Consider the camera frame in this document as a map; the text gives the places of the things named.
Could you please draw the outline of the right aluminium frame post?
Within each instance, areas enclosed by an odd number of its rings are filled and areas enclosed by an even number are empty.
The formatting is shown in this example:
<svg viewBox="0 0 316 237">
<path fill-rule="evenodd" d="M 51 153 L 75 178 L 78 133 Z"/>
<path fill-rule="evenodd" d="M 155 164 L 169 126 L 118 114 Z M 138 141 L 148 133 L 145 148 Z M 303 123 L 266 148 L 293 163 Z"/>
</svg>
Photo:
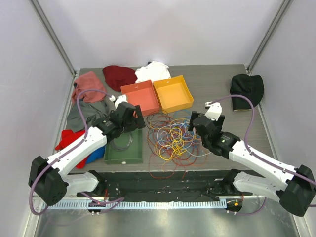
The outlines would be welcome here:
<svg viewBox="0 0 316 237">
<path fill-rule="evenodd" d="M 262 40 L 260 41 L 259 46 L 257 47 L 253 57 L 250 60 L 249 65 L 246 67 L 246 71 L 250 74 L 254 69 L 255 65 L 259 61 L 262 53 L 264 52 L 266 46 L 268 45 L 269 41 L 272 39 L 273 34 L 275 33 L 277 27 L 279 26 L 280 22 L 282 21 L 283 17 L 286 15 L 287 11 L 289 10 L 293 0 L 283 0 L 281 5 L 279 6 L 276 14 L 274 15 L 271 23 L 269 24 L 268 29 L 266 30 Z"/>
</svg>

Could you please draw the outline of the dark red cloth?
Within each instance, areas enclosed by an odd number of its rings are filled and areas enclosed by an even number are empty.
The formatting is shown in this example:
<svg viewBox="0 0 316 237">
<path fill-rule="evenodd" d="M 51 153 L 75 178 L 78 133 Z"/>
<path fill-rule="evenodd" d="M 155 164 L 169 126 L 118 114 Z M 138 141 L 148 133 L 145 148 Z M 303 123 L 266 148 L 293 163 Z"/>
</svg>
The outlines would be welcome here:
<svg viewBox="0 0 316 237">
<path fill-rule="evenodd" d="M 114 91 L 120 92 L 121 87 L 134 84 L 137 80 L 135 70 L 128 67 L 110 65 L 102 69 L 105 83 Z"/>
</svg>

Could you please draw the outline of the coral orange plastic tray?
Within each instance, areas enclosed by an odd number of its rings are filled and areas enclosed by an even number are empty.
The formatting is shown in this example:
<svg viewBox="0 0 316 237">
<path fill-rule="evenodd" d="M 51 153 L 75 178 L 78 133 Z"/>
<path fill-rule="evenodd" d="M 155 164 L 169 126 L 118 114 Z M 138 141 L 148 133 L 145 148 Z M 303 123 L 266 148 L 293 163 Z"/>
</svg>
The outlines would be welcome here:
<svg viewBox="0 0 316 237">
<path fill-rule="evenodd" d="M 160 104 L 150 80 L 121 87 L 122 94 L 132 105 L 139 105 L 143 116 L 148 116 L 160 110 Z"/>
</svg>

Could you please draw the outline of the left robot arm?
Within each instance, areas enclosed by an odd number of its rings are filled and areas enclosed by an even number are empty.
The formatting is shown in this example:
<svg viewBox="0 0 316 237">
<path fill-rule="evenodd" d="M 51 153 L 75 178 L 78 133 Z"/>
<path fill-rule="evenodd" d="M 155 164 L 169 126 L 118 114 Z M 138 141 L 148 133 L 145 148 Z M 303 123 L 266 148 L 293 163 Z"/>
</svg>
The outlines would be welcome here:
<svg viewBox="0 0 316 237">
<path fill-rule="evenodd" d="M 114 111 L 100 118 L 82 135 L 63 150 L 42 158 L 31 165 L 29 186 L 47 206 L 57 204 L 64 196 L 81 192 L 100 197 L 106 182 L 96 171 L 71 175 L 70 171 L 93 151 L 107 145 L 124 133 L 145 127 L 139 105 L 121 102 Z"/>
</svg>

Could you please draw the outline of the aluminium frame post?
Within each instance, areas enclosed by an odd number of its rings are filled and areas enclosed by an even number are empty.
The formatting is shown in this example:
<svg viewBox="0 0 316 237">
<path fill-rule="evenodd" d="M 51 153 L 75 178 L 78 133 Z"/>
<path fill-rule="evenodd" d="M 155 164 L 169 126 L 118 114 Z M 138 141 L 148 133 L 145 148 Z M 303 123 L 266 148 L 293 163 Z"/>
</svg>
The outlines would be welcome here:
<svg viewBox="0 0 316 237">
<path fill-rule="evenodd" d="M 271 23 L 269 24 L 268 29 L 266 30 L 262 40 L 260 41 L 259 46 L 257 47 L 253 57 L 250 60 L 249 65 L 246 67 L 246 71 L 250 74 L 254 69 L 255 65 L 259 61 L 262 53 L 264 52 L 266 46 L 268 45 L 269 41 L 272 39 L 273 34 L 275 33 L 277 27 L 279 26 L 280 22 L 282 21 L 283 17 L 286 15 L 287 11 L 289 10 L 293 0 L 283 0 L 281 5 L 279 6 L 276 14 L 274 15 Z"/>
<path fill-rule="evenodd" d="M 43 8 L 40 5 L 38 0 L 29 0 L 31 6 L 33 7 L 35 13 L 37 14 L 38 18 L 40 19 L 44 29 L 46 30 L 47 34 L 49 35 L 51 41 L 53 42 L 54 46 L 56 47 L 58 53 L 60 54 L 61 58 L 63 59 L 64 63 L 66 64 L 67 68 L 69 69 L 72 76 L 76 75 L 76 69 L 73 67 L 69 57 L 67 56 L 58 36 L 56 35 L 49 19 L 47 18 Z"/>
</svg>

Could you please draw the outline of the blue cloth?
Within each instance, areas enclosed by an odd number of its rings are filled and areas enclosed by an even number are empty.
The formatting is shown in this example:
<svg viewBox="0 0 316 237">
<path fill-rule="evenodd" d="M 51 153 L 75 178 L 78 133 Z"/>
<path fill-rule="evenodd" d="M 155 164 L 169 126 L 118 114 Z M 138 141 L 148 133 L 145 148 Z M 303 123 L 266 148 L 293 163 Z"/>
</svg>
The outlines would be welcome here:
<svg viewBox="0 0 316 237">
<path fill-rule="evenodd" d="M 86 160 L 86 164 L 92 163 L 97 159 L 103 158 L 105 153 L 106 146 L 100 147 L 92 152 Z"/>
</svg>

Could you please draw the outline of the pink cloth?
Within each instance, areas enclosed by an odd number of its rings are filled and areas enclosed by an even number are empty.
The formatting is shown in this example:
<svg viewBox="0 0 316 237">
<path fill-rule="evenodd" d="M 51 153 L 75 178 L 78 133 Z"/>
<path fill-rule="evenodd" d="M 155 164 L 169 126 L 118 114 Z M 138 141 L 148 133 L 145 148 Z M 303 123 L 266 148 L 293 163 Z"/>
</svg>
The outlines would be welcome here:
<svg viewBox="0 0 316 237">
<path fill-rule="evenodd" d="M 74 91 L 72 93 L 72 103 L 75 103 L 77 96 L 85 90 L 97 89 L 106 92 L 102 82 L 93 71 L 89 71 L 79 76 L 74 82 Z M 96 91 L 88 91 L 83 93 L 79 99 L 86 103 L 95 103 L 103 101 L 105 94 Z"/>
</svg>

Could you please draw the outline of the green plastic tray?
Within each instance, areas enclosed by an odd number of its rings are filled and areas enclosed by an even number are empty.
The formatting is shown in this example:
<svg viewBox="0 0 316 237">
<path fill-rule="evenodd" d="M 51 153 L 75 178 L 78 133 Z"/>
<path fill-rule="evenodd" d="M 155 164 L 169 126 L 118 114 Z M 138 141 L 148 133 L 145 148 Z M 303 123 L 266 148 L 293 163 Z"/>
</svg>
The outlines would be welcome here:
<svg viewBox="0 0 316 237">
<path fill-rule="evenodd" d="M 104 161 L 107 165 L 143 163 L 143 135 L 138 129 L 123 133 L 106 145 Z"/>
</svg>

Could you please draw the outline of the bright red cloth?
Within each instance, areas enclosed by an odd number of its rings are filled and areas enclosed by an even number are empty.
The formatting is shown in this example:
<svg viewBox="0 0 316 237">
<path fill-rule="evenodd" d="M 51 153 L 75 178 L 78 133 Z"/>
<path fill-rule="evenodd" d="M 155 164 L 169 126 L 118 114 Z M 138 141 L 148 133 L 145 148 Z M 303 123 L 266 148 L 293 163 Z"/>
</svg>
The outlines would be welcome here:
<svg viewBox="0 0 316 237">
<path fill-rule="evenodd" d="M 71 130 L 63 130 L 61 133 L 61 141 L 59 144 L 55 147 L 56 151 L 60 151 L 67 146 L 69 146 L 71 143 L 73 143 L 75 140 L 80 138 L 82 135 L 84 135 L 84 131 L 79 132 L 72 132 Z"/>
</svg>

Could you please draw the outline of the left aluminium frame post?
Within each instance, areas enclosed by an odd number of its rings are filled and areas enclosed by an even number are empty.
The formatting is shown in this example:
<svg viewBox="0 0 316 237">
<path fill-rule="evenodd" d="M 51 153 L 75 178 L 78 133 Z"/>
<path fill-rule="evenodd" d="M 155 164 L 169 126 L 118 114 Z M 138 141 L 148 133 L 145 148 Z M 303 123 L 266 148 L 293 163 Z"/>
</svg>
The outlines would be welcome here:
<svg viewBox="0 0 316 237">
<path fill-rule="evenodd" d="M 47 18 L 43 8 L 40 5 L 38 0 L 29 0 L 31 6 L 33 7 L 35 13 L 37 14 L 38 18 L 40 19 L 44 29 L 46 30 L 47 34 L 49 35 L 51 41 L 53 42 L 54 46 L 56 47 L 58 53 L 60 54 L 61 58 L 63 59 L 64 63 L 66 64 L 67 68 L 69 69 L 72 76 L 76 75 L 76 69 L 73 67 L 69 57 L 67 56 L 58 36 L 56 35 L 49 19 Z"/>
</svg>

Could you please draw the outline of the white cloth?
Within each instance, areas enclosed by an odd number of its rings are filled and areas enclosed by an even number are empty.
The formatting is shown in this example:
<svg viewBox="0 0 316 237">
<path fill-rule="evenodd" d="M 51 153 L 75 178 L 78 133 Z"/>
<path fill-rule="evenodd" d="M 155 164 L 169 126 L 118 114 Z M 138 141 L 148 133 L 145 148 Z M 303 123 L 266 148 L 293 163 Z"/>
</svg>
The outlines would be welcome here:
<svg viewBox="0 0 316 237">
<path fill-rule="evenodd" d="M 137 80 L 135 83 L 141 83 L 150 80 L 151 82 L 169 79 L 171 74 L 168 66 L 162 62 L 152 61 L 147 66 L 138 68 L 135 71 Z"/>
</svg>

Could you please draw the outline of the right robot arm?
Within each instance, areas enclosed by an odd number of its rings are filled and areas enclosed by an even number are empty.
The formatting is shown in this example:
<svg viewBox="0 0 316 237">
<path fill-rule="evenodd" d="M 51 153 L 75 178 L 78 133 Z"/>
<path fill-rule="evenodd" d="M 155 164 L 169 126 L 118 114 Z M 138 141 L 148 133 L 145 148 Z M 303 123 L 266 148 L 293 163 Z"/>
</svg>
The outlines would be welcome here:
<svg viewBox="0 0 316 237">
<path fill-rule="evenodd" d="M 240 163 L 258 173 L 252 176 L 232 170 L 223 182 L 225 193 L 238 191 L 264 196 L 278 202 L 289 213 L 303 217 L 316 196 L 313 172 L 305 165 L 296 168 L 275 160 L 254 148 L 247 148 L 239 137 L 222 131 L 225 117 L 211 120 L 193 111 L 189 131 L 195 131 L 202 145 L 217 156 Z"/>
</svg>

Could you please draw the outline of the yellow plastic tray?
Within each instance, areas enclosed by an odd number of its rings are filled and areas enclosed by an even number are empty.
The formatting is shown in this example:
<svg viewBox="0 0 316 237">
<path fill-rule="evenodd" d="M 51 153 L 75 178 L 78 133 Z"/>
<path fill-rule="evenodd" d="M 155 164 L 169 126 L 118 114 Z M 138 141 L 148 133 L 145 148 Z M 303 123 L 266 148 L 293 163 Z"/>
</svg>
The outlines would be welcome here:
<svg viewBox="0 0 316 237">
<path fill-rule="evenodd" d="M 183 75 L 154 81 L 153 85 L 163 112 L 171 113 L 193 105 L 194 99 Z"/>
</svg>

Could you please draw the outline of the black bucket hat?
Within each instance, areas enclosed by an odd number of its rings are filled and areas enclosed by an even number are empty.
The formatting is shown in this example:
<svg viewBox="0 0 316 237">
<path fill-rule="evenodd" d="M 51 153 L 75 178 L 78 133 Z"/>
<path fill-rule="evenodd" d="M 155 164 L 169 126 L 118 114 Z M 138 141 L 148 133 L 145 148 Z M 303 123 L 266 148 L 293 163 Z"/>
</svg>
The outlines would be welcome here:
<svg viewBox="0 0 316 237">
<path fill-rule="evenodd" d="M 242 95 L 256 107 L 264 96 L 264 84 L 260 75 L 238 74 L 232 77 L 231 95 Z M 239 97 L 232 98 L 233 111 L 251 110 L 249 103 Z"/>
</svg>

